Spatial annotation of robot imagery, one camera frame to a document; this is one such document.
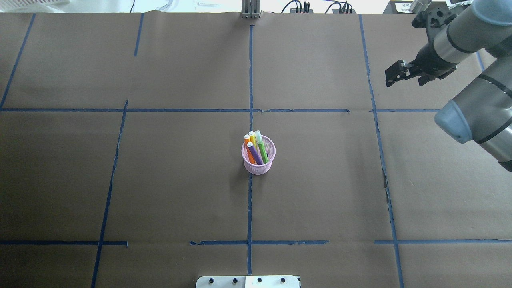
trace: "robotic arm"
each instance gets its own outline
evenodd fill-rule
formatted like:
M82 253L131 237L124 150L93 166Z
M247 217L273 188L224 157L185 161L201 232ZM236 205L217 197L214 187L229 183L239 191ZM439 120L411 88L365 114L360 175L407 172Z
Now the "robotic arm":
M474 140L512 172L512 0L475 0L457 15L420 12L412 25L426 28L429 42L410 63L386 69L386 86L419 76L420 86L444 79L456 65L485 48L497 60L435 116L460 143Z

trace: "white sticker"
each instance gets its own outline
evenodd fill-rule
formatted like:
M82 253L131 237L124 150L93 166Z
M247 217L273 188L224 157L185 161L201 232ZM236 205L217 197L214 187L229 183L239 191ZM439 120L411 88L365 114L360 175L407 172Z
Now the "white sticker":
M396 11L400 13L409 13L412 14L411 11L411 3L395 3Z

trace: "pen holder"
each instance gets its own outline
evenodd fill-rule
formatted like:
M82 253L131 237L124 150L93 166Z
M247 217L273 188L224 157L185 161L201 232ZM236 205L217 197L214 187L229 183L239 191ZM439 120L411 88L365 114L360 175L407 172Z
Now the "pen holder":
M275 146L274 142L270 140L267 136L261 135L263 138L263 145L265 145L265 151L267 151L268 154L268 163L263 165L256 165L249 162L249 156L247 156L247 149L245 148L245 143L242 144L242 157L244 158L244 166L249 173L254 175L261 175L266 173L270 167L272 166L272 161L274 160L275 156Z

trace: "marker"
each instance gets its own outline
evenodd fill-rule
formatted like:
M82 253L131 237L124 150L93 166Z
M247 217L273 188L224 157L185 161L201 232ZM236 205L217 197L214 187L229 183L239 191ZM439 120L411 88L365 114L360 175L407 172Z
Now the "marker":
M256 161L256 164L263 165L263 161L261 161L260 156L258 155L256 148L252 144L252 142L247 143L247 149L251 152L252 156L254 157L254 160Z
M263 159L263 163L268 163L268 157L267 152L265 151L265 145L263 144L263 138L261 137L261 132L257 130L255 132L256 135L256 143L258 144L258 147L260 148L261 158Z
M253 131L249 132L249 137L251 138L251 142L254 145L254 147L258 147L258 144L256 144L256 136Z
M247 156L249 156L249 162L251 162L251 164L256 164L254 157L252 156L251 152L249 151L249 148L247 147L247 143L251 143L251 139L250 139L249 135L246 134L244 136L244 141L245 141L245 149L247 149Z

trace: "blue tape line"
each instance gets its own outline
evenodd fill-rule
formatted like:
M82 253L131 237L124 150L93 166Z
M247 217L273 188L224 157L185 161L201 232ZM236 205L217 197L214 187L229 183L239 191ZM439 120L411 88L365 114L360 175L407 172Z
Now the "blue tape line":
M348 109L269 109L262 111L265 112L350 112Z
M139 32L137 33L137 42L135 43L135 52L133 53L134 57L137 57L137 53L139 52L139 42L140 42L140 32L142 31L142 22L144 21L144 13L140 14L140 22L139 22Z
M252 245L324 245L329 243L328 240L252 240ZM191 246L199 245L248 245L246 240L233 241L201 241L199 243L190 241Z
M439 112L440 109L377 109L377 112Z
M324 245L327 240L263 240L253 241L254 245Z
M18 57L16 57L16 61L14 62L14 66L12 67L11 76L9 76L9 80L7 81L7 85L5 86L2 102L0 102L0 109L2 109L2 107L4 106L5 100L7 98L7 93L9 93L9 89L11 88L12 78L14 78L14 73L16 73L16 68L18 67L19 59L22 57L23 49L25 48L25 44L27 43L27 39L30 34L30 30L32 29L32 25L34 24L34 19L35 13L32 14L29 27L27 28L27 33L25 33L25 38L23 38L22 46L19 48Z
M106 220L109 215L110 200L112 198L112 187L114 183L114 174L116 173L117 160L119 158L119 145L121 143L121 136L123 135L124 121L126 120L126 108L128 107L128 100L124 103L124 112L121 119L121 127L119 128L119 136L117 137L116 154L114 156L114 165L112 165L112 174L110 175L109 193L106 197L105 213L103 214L103 223L101 224L101 233L99 236L98 251L96 253L96 262L94 263L93 280L91 288L96 286L96 277L98 276L99 259L101 258L101 248L103 246L103 239L105 237Z
M480 64L480 69L482 69L482 72L483 72L485 70L485 67L482 62L482 56L480 55L480 51L477 51L477 59L478 59L478 64Z
M376 245L392 245L390 240L376 240ZM512 239L432 239L432 240L398 240L398 244L512 244Z
M252 131L252 113L253 113L253 106L252 106L252 30L254 25L251 25L249 27L249 113L250 113L250 130Z
M368 50L366 47L366 38L365 38L365 29L362 23L362 15L359 14L359 27L361 29L361 38L362 38L362 48L365 53L365 62L366 62L366 72L368 77L368 87L370 88L370 94L372 96L372 111L373 111L373 119L375 121L375 131L377 132L377 142L379 146L379 154L380 154L380 164L382 166L382 173L384 175L384 181L386 182L386 197L388 201L388 211L389 211L389 219L391 223L391 234L393 235L393 246L395 249L395 258L396 258L396 267L398 271L398 281L400 283L400 288L404 288L403 285L403 275L402 275L402 264L400 263L400 251L398 249L398 242L396 237L396 229L395 229L395 219L393 216L393 206L391 205L391 194L389 192L389 183L388 183L388 174L386 172L386 161L384 160L384 151L382 148L382 141L380 138L380 129L379 122L377 116L377 107L375 104L375 95L373 93L372 83L370 81L370 61L368 60Z
M38 241L38 240L6 240L0 245L98 245L99 241ZM122 245L128 247L128 241L105 241L103 245Z
M5 108L4 112L124 112L118 108ZM171 108L130 108L127 112L250 112L249 109L171 109Z
M252 174L249 173L249 195L247 205L247 275L252 274Z

